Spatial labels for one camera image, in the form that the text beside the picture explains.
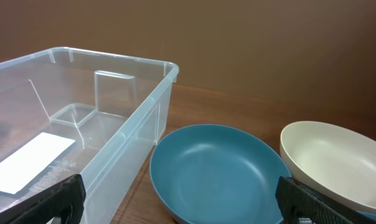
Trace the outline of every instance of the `bowl rim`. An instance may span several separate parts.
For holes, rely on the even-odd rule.
[[[360,205],[360,206],[362,206],[362,207],[370,208],[370,209],[376,211],[376,207],[373,207],[373,206],[371,206],[371,205],[367,205],[367,204],[364,204],[364,203],[358,202],[358,201],[356,201],[356,200],[349,199],[349,198],[347,198],[347,197],[341,195],[340,193],[337,193],[336,191],[331,190],[330,188],[326,187],[325,185],[319,183],[317,180],[314,180],[314,179],[312,178],[312,176],[310,176],[309,174],[307,174],[307,173],[306,173],[306,172],[305,172],[305,171],[304,171],[304,170],[303,170],[303,169],[302,169],[302,168],[301,168],[301,167],[295,162],[295,160],[290,156],[290,154],[289,154],[288,151],[286,150],[286,147],[285,147],[285,145],[284,145],[284,143],[283,143],[283,139],[282,139],[282,137],[283,137],[283,133],[286,131],[287,128],[289,128],[290,126],[293,126],[293,125],[300,124],[300,123],[313,123],[313,124],[320,124],[320,125],[332,126],[333,128],[339,128],[339,129],[342,129],[342,130],[344,130],[344,131],[351,132],[351,133],[353,133],[353,134],[355,134],[355,135],[357,135],[357,136],[360,136],[361,138],[366,138],[366,139],[372,141],[373,143],[376,143],[376,141],[374,141],[373,139],[370,139],[370,138],[364,136],[363,134],[360,134],[360,133],[357,133],[357,132],[355,132],[355,131],[352,131],[352,130],[350,130],[350,129],[343,128],[343,127],[341,127],[341,126],[334,125],[334,124],[329,124],[329,123],[325,123],[325,122],[320,122],[320,121],[297,121],[297,122],[293,122],[293,123],[290,123],[290,124],[288,124],[287,126],[285,126],[285,127],[283,128],[282,132],[280,133],[280,144],[281,144],[281,148],[280,148],[280,150],[283,150],[283,151],[285,152],[285,154],[286,154],[286,156],[289,158],[289,160],[291,160],[291,161],[294,163],[294,165],[295,165],[295,166],[296,166],[296,167],[297,167],[302,173],[305,174],[305,176],[309,177],[312,181],[316,182],[317,184],[319,184],[320,186],[324,187],[324,188],[327,189],[328,191],[330,191],[330,192],[332,192],[332,193],[338,195],[339,197],[342,197],[342,198],[344,198],[344,199],[346,199],[346,200],[348,200],[348,201],[354,202],[354,203],[356,203],[356,204],[358,204],[358,205]]]
[[[159,198],[159,199],[162,201],[162,203],[163,203],[163,204],[169,209],[169,211],[171,211],[173,214],[175,214],[176,216],[178,216],[179,218],[181,218],[184,222],[187,222],[188,224],[194,224],[193,222],[189,221],[189,220],[186,219],[185,217],[182,217],[181,215],[177,214],[177,212],[175,212],[174,209],[172,209],[172,208],[168,205],[168,203],[166,203],[166,202],[164,201],[163,197],[160,196],[160,194],[159,194],[159,192],[158,192],[158,190],[157,190],[157,188],[156,188],[156,186],[155,186],[155,184],[154,184],[153,178],[152,178],[152,159],[153,159],[153,155],[155,154],[155,151],[156,151],[157,147],[160,145],[160,143],[161,143],[164,139],[168,138],[169,136],[171,136],[172,134],[176,133],[176,132],[179,131],[179,130],[182,130],[182,129],[185,129],[185,128],[192,128],[192,127],[196,127],[196,126],[219,126],[219,127],[222,127],[222,128],[229,128],[229,129],[233,129],[233,130],[235,130],[235,131],[241,132],[241,133],[243,133],[243,134],[249,135],[250,137],[255,138],[256,140],[259,140],[259,141],[262,142],[265,146],[267,146],[267,147],[268,147],[268,148],[269,148],[269,149],[270,149],[270,150],[271,150],[271,151],[272,151],[272,152],[273,152],[273,153],[279,158],[280,162],[282,162],[282,164],[283,164],[284,167],[286,168],[286,170],[287,170],[289,176],[291,177],[291,172],[290,172],[289,168],[287,167],[287,165],[285,164],[285,161],[283,161],[282,157],[281,157],[279,154],[277,154],[277,152],[276,152],[274,149],[272,149],[270,146],[268,146],[268,144],[266,144],[265,142],[263,142],[263,140],[261,140],[261,139],[255,137],[254,135],[252,135],[252,134],[250,134],[250,133],[247,133],[247,132],[245,132],[245,131],[242,131],[242,130],[240,130],[240,129],[233,128],[233,127],[230,127],[230,126],[221,125],[221,124],[193,124],[193,125],[189,125],[189,126],[184,126],[184,127],[182,127],[182,128],[178,128],[178,129],[176,129],[176,130],[174,130],[174,131],[168,133],[166,136],[164,136],[164,137],[162,138],[162,140],[160,140],[159,143],[158,143],[158,144],[155,146],[155,148],[153,149],[152,155],[150,155],[149,174],[150,174],[150,181],[152,182],[152,186],[153,186],[153,188],[155,189],[158,198]],[[281,217],[281,219],[279,219],[279,220],[278,220],[277,222],[275,222],[274,224],[279,224],[279,223],[281,223],[282,221],[283,221],[283,217]]]

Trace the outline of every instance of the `wooden table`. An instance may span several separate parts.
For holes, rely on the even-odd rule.
[[[340,125],[376,140],[376,118],[181,85],[173,86],[165,135],[191,124],[224,124],[263,139],[279,153],[279,137],[283,127],[300,120]],[[152,187],[149,160],[150,155],[117,210],[112,224],[175,223]]]

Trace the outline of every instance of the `plastic container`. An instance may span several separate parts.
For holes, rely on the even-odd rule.
[[[170,62],[68,47],[0,63],[0,162],[41,132],[76,141],[20,192],[0,192],[0,212],[80,173],[81,222],[109,223],[165,130],[177,74]]]

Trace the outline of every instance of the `white label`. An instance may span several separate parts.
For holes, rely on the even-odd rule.
[[[0,191],[16,194],[74,142],[40,133],[0,162]]]

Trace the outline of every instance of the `cream bowl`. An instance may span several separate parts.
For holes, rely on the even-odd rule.
[[[376,214],[376,142],[332,124],[286,126],[280,154],[293,177],[354,210]]]

